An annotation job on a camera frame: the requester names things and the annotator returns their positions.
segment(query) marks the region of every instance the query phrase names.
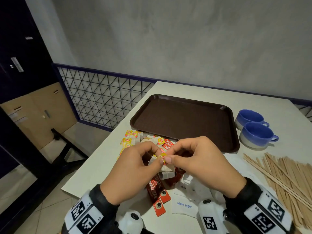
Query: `wooden cabinet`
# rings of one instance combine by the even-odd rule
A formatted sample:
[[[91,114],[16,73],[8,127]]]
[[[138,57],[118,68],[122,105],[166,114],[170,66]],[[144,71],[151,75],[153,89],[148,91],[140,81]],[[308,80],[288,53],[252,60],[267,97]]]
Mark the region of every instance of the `wooden cabinet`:
[[[58,82],[5,102],[1,107],[37,149],[53,140],[52,128],[63,133],[77,122]]]

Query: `brown serving tray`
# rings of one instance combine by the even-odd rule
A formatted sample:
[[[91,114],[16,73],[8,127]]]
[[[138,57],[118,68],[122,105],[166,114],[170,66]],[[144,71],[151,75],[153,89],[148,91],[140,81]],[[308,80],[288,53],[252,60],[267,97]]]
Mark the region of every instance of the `brown serving tray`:
[[[131,118],[130,126],[173,139],[204,135],[225,153],[240,146],[232,110],[221,104],[154,94]]]

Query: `blue mug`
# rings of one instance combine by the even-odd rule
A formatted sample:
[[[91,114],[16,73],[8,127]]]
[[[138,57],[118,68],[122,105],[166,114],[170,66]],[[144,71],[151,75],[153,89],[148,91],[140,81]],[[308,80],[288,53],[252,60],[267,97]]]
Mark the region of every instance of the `blue mug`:
[[[256,122],[256,123],[260,123],[262,125],[266,125],[267,127],[269,127],[270,124],[263,121],[263,120],[264,120],[264,118],[261,114],[255,112],[255,111],[252,111],[252,110],[243,109],[243,110],[239,111],[239,113],[235,119],[235,124],[236,124],[237,128],[240,130],[242,130],[243,127],[248,122]]]
[[[260,123],[248,122],[240,134],[244,145],[254,149],[266,148],[269,142],[276,142],[279,137],[273,131]]]

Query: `wall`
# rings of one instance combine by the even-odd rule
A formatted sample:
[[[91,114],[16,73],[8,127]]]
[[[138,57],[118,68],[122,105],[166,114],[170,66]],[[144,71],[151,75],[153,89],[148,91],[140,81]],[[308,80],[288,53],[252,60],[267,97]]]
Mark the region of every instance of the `wall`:
[[[312,0],[53,0],[81,67],[312,100]]]
[[[77,66],[52,0],[26,0],[53,62]]]

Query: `cup rim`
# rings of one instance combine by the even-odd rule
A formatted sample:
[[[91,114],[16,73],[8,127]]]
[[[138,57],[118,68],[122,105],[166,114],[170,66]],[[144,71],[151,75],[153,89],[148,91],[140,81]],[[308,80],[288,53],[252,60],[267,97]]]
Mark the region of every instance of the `cup rim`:
[[[254,134],[251,133],[251,132],[248,130],[248,128],[247,128],[248,125],[252,125],[252,124],[253,124],[253,125],[256,125],[256,126],[259,126],[259,127],[263,127],[263,128],[265,128],[265,130],[269,130],[269,131],[271,132],[272,136],[271,136],[271,137],[268,137],[268,138],[263,138],[263,137],[259,137],[259,136],[257,136],[257,135],[254,135]],[[245,124],[244,128],[246,129],[246,131],[247,131],[249,134],[251,134],[252,136],[255,136],[255,137],[259,138],[259,139],[271,139],[271,138],[274,136],[274,132],[273,132],[269,127],[264,126],[264,125],[262,125],[262,124],[260,124],[260,123],[257,123],[257,122],[247,122],[247,123]]]
[[[251,120],[247,119],[246,117],[244,117],[244,116],[241,114],[242,112],[246,112],[246,111],[248,111],[248,112],[253,112],[253,113],[258,114],[260,117],[262,117],[262,120],[261,120],[261,121],[251,121]],[[244,118],[245,120],[247,120],[247,121],[249,121],[249,122],[257,122],[257,123],[259,123],[259,122],[263,122],[263,121],[264,121],[264,117],[263,117],[259,112],[255,112],[255,111],[250,110],[250,109],[242,109],[242,110],[240,110],[240,111],[238,112],[238,114],[239,114],[242,118]]]

